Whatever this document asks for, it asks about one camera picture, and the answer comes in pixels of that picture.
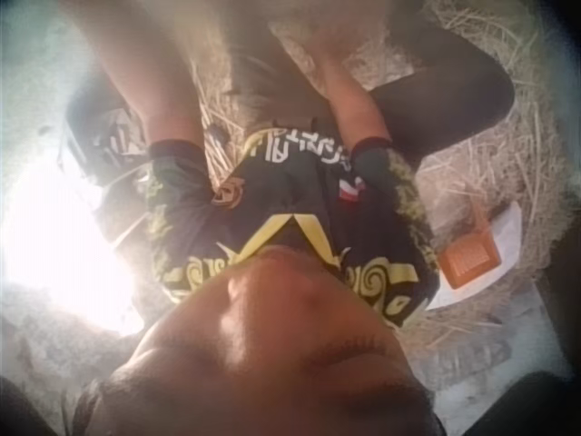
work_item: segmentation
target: leg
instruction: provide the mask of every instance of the leg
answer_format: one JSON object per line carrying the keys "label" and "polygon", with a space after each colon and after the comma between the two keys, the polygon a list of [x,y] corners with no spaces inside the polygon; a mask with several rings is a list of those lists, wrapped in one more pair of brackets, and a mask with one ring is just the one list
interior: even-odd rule
{"label": "leg", "polygon": [[394,20],[392,36],[425,68],[371,94],[413,167],[507,115],[515,95],[508,74],[470,42],[418,15]]}
{"label": "leg", "polygon": [[251,2],[224,0],[213,7],[231,56],[231,93],[250,112],[251,124],[276,119],[310,124],[316,114],[329,112],[327,100],[312,87]]}

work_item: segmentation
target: bright light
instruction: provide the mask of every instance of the bright light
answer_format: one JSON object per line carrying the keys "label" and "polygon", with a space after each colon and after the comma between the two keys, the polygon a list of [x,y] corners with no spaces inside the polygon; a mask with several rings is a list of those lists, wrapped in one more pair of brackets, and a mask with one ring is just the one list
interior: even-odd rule
{"label": "bright light", "polygon": [[2,231],[6,279],[47,290],[63,309],[103,329],[140,331],[127,265],[56,164],[32,165],[10,198]]}

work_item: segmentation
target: hay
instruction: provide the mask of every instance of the hay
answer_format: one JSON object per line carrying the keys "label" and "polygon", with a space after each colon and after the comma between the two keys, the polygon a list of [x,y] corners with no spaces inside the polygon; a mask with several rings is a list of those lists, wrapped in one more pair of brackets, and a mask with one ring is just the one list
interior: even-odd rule
{"label": "hay", "polygon": [[[324,5],[340,7],[337,3],[341,1],[309,1],[308,9],[297,0],[270,0],[265,4],[273,31],[313,81],[312,64],[297,41],[308,33],[304,23],[320,16]],[[491,328],[487,314],[508,302],[512,290],[548,265],[551,245],[570,222],[564,203],[568,168],[546,85],[543,29],[534,10],[518,0],[427,3],[428,17],[493,55],[509,71],[517,89],[517,102],[504,122],[430,156],[420,168],[417,180],[436,235],[434,243],[440,249],[467,228],[471,220],[469,193],[481,197],[491,213],[503,204],[518,201],[525,222],[517,268],[478,297],[431,312],[405,332],[403,340],[412,354]],[[202,27],[208,28],[208,22],[204,21]],[[383,22],[369,20],[366,25],[369,39],[347,62],[352,73],[367,89],[410,74],[413,66],[406,54],[389,43],[386,46]],[[196,27],[200,28],[189,18],[184,28]],[[232,144],[226,155],[235,165],[241,159],[244,120],[240,108],[227,96],[229,66],[219,32],[211,28],[206,32],[186,36],[184,41],[188,50],[196,53],[193,58],[202,59],[199,65],[203,67],[194,69],[199,87],[205,90],[202,105],[213,122],[230,132]],[[198,42],[195,49],[190,45],[192,40]],[[220,162],[215,152],[209,151],[209,159],[214,184],[218,184],[232,168],[224,165],[224,156]]]}

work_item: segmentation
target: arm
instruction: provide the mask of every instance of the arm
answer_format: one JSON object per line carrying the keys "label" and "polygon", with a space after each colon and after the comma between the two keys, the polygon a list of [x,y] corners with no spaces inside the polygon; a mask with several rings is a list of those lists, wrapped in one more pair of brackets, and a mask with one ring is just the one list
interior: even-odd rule
{"label": "arm", "polygon": [[195,87],[181,57],[148,15],[126,0],[59,0],[83,32],[148,142],[184,140],[203,147]]}
{"label": "arm", "polygon": [[341,60],[324,50],[315,49],[311,53],[347,149],[353,151],[358,143],[370,137],[389,140],[389,130],[379,108]]}

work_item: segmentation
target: concrete floor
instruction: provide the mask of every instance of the concrete floor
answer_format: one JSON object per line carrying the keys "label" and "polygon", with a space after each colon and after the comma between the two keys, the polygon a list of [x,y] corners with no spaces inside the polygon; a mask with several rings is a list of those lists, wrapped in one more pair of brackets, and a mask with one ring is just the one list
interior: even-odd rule
{"label": "concrete floor", "polygon": [[[22,174],[40,157],[48,161],[56,158],[65,107],[90,61],[79,35],[54,10],[54,2],[15,2],[3,10],[2,29],[4,223]],[[30,274],[45,262],[44,257],[30,253]],[[537,292],[531,288],[522,294],[515,307],[499,314],[507,320],[505,328],[489,338],[471,338],[462,350],[413,362],[419,378],[437,393],[437,411],[451,435],[467,429],[525,372],[547,370],[567,376],[566,363]],[[8,283],[4,276],[1,307],[0,372],[22,388],[59,433],[63,432],[61,399],[71,405],[84,383],[109,374],[130,356],[139,341],[139,335],[123,338],[95,328],[65,311],[48,292]],[[154,313],[144,316],[146,324]],[[490,350],[500,347],[500,357],[478,366],[474,359],[479,354],[472,352],[473,371],[450,377],[446,371],[449,362],[460,362],[458,356],[483,342],[492,343]]]}

